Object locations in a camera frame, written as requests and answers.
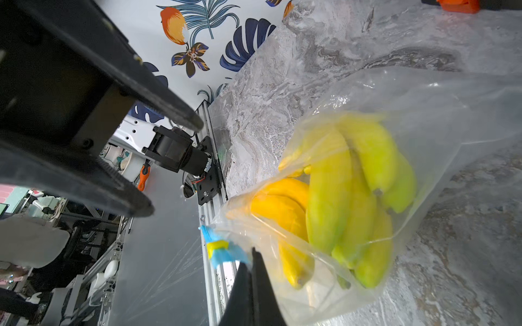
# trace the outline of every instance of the orange screwdriver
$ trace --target orange screwdriver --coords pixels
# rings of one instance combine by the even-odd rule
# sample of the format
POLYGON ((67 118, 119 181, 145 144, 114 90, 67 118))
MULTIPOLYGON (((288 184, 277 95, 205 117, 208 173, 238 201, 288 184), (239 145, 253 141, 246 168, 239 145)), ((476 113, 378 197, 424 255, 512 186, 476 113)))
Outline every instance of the orange screwdriver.
POLYGON ((149 160, 145 161, 145 164, 141 168, 141 172, 139 173, 139 184, 138 184, 138 190, 143 191, 145 189, 145 181, 149 178, 150 174, 150 164, 149 160))

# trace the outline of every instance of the floral wallpaper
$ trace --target floral wallpaper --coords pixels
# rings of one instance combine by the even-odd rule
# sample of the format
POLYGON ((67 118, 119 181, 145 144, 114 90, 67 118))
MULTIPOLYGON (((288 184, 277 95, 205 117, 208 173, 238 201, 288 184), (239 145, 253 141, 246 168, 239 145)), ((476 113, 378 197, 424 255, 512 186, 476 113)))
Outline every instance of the floral wallpaper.
MULTIPOLYGON (((147 68, 194 109, 219 95, 293 6, 290 0, 97 3, 147 68)), ((129 115, 150 122, 164 119, 140 103, 129 115)))

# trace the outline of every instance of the gray marble surface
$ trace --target gray marble surface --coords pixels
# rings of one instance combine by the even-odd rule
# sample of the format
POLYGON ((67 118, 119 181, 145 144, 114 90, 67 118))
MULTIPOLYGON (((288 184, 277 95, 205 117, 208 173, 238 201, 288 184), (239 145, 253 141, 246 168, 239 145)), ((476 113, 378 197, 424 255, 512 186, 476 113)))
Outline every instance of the gray marble surface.
MULTIPOLYGON (((273 176, 295 122, 354 71, 522 73, 522 12, 418 0, 294 0, 210 106, 229 196, 273 176)), ((455 175, 396 259, 379 301, 324 325, 520 325, 522 144, 455 175)))

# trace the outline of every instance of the plastic wrap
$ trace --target plastic wrap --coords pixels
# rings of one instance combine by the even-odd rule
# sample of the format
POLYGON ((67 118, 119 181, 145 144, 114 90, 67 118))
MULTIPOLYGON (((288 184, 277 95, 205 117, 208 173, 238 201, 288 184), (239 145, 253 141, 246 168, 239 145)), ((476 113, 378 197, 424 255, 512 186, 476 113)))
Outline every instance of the plastic wrap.
POLYGON ((231 198, 211 227, 246 252, 255 247, 262 253, 288 324, 309 324, 353 311, 381 293, 394 257, 449 178, 519 139, 521 109, 520 76, 398 67, 361 70, 337 81, 313 113, 296 124, 280 173, 231 198), (413 186, 410 175, 406 187, 412 197, 401 194, 395 200, 407 205, 405 209, 384 199, 400 179, 401 155, 414 172, 413 186), (331 177, 325 181, 325 175, 331 177), (365 214, 361 212, 366 203, 363 191, 354 186, 356 176, 366 181, 368 196, 375 198, 369 205, 370 226, 360 223, 367 216, 356 216, 354 222, 353 212, 365 214), (272 207, 259 201, 263 196, 292 199, 295 189, 288 194, 284 186, 272 193, 266 190, 289 177, 311 184, 307 202, 301 203, 305 216, 294 216, 299 205, 283 201, 272 207), (348 263, 332 254, 332 242, 337 246, 350 230, 358 243, 348 263), (372 259, 384 274, 365 278, 364 265, 372 259), (289 269, 300 275, 294 282, 289 269))

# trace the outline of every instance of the black mounting plate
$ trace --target black mounting plate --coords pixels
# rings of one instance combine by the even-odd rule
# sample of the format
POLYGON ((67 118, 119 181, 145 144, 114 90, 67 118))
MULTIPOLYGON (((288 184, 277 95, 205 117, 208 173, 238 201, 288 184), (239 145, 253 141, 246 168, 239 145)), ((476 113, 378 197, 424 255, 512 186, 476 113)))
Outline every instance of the black mounting plate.
POLYGON ((207 136, 203 138, 198 148, 212 157, 212 165, 205 179, 195 184, 198 204, 203 205, 204 203, 208 203, 218 193, 221 188, 221 178, 217 168, 216 158, 213 154, 210 137, 207 136))

